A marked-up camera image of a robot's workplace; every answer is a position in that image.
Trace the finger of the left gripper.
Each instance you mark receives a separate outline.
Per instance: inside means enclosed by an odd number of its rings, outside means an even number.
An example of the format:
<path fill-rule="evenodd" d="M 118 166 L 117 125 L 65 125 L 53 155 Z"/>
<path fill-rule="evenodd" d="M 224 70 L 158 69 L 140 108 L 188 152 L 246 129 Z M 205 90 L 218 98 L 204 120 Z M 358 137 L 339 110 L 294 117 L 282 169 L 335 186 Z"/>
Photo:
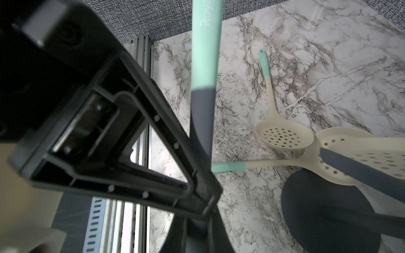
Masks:
<path fill-rule="evenodd" d="M 131 162 L 146 126 L 185 181 Z M 207 219 L 223 191 L 160 89 L 126 51 L 107 58 L 7 160 L 34 187 L 136 202 L 192 219 Z"/>

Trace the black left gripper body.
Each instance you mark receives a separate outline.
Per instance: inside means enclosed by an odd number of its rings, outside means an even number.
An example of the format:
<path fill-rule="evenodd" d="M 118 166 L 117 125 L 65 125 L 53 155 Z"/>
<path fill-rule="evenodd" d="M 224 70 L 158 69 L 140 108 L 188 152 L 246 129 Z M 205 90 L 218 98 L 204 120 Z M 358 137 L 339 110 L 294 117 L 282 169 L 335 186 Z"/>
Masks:
<path fill-rule="evenodd" d="M 38 129 L 113 51 L 113 34 L 80 1 L 2 1 L 1 141 Z"/>

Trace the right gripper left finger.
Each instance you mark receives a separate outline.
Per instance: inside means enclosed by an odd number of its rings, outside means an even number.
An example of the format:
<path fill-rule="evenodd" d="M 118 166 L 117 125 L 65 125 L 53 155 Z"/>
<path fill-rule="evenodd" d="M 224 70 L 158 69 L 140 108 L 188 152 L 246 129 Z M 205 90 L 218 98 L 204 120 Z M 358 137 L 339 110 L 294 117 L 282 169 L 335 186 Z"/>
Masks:
<path fill-rule="evenodd" d="M 185 253 L 188 235 L 187 230 L 188 218 L 174 215 L 160 253 Z"/>

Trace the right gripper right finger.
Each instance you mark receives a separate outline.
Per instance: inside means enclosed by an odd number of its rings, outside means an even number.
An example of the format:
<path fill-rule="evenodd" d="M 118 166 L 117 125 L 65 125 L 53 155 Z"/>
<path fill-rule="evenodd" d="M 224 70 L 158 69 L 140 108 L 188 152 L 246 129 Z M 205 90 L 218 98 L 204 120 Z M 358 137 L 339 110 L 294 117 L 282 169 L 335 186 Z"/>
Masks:
<path fill-rule="evenodd" d="M 209 217 L 207 238 L 209 253 L 235 253 L 218 209 Z"/>

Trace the dark grey utensil rack stand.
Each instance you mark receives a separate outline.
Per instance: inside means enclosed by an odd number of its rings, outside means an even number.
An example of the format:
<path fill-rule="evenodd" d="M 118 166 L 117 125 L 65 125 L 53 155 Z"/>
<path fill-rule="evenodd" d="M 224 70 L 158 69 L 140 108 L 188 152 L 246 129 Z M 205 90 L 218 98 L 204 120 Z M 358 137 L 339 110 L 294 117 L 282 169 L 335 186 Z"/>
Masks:
<path fill-rule="evenodd" d="M 289 231 L 309 253 L 376 253 L 382 235 L 405 238 L 403 217 L 378 214 L 357 187 L 305 169 L 285 182 L 281 208 Z"/>

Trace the cream skimmer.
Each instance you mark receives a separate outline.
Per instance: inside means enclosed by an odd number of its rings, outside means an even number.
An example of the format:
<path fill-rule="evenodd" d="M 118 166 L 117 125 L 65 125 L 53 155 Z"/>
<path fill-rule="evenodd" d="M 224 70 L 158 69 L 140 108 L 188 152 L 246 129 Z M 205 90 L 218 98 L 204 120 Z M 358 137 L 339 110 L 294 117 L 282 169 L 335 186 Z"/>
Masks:
<path fill-rule="evenodd" d="M 243 169 L 254 169 L 262 167 L 288 167 L 296 166 L 308 169 L 317 174 L 321 178 L 340 184 L 343 186 L 357 186 L 361 182 L 339 172 L 334 167 L 326 164 L 320 155 L 320 149 L 330 149 L 332 146 L 340 142 L 356 141 L 360 138 L 374 138 L 369 132 L 364 130 L 347 128 L 347 127 L 332 127 L 322 130 L 315 134 L 314 142 L 305 149 L 304 153 L 295 159 L 291 160 L 262 160 L 262 161 L 237 161 L 237 162 L 222 162 L 213 163 L 212 172 L 221 173 L 229 171 L 237 171 Z M 405 140 L 404 138 L 382 138 L 379 142 L 387 148 L 379 149 L 379 152 L 372 151 L 363 152 L 354 155 L 348 155 L 349 158 L 367 164 L 377 170 L 393 176 L 396 179 L 404 181 L 405 179 Z"/>

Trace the cream slotted spoon small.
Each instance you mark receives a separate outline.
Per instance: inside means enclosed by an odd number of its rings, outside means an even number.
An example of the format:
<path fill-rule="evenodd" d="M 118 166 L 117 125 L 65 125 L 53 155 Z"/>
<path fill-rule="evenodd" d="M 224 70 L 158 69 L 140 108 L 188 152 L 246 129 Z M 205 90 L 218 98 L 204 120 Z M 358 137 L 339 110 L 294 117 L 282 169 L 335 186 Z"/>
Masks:
<path fill-rule="evenodd" d="M 295 151 L 309 147 L 314 134 L 304 125 L 287 120 L 278 113 L 272 86 L 269 57 L 264 49 L 259 51 L 259 63 L 262 69 L 268 96 L 269 115 L 256 124 L 257 137 L 271 148 L 283 151 Z"/>

